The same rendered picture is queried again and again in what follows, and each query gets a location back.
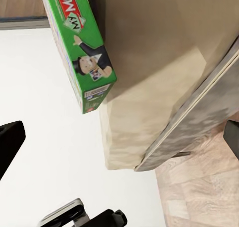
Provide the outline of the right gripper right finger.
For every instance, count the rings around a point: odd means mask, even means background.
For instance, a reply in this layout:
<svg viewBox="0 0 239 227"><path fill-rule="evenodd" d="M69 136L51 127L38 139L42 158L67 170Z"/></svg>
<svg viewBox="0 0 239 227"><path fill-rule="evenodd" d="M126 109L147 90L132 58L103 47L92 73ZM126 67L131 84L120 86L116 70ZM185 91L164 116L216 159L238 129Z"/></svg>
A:
<svg viewBox="0 0 239 227"><path fill-rule="evenodd" d="M223 138L239 160L239 122L228 120Z"/></svg>

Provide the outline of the board game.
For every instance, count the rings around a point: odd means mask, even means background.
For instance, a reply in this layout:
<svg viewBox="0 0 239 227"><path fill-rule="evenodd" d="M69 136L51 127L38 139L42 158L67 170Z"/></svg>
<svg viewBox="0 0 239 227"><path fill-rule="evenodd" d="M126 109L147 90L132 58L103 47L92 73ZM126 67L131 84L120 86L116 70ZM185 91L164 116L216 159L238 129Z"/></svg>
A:
<svg viewBox="0 0 239 227"><path fill-rule="evenodd" d="M97 110L117 81L88 0L43 0L82 114Z"/></svg>

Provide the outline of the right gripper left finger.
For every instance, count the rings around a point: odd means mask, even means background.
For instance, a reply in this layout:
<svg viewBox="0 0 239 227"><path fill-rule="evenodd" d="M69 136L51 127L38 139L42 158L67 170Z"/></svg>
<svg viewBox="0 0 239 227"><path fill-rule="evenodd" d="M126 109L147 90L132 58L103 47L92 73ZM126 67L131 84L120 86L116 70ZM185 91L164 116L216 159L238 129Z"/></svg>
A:
<svg viewBox="0 0 239 227"><path fill-rule="evenodd" d="M0 126L0 180L26 139L21 120Z"/></svg>

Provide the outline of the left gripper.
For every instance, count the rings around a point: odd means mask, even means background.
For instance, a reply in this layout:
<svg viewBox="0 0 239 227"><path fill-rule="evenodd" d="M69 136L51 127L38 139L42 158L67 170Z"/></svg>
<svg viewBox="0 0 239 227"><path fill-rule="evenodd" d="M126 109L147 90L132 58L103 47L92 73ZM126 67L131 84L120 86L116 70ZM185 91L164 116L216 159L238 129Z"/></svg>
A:
<svg viewBox="0 0 239 227"><path fill-rule="evenodd" d="M107 209L80 227L124 227L127 225L125 214L121 210Z"/></svg>

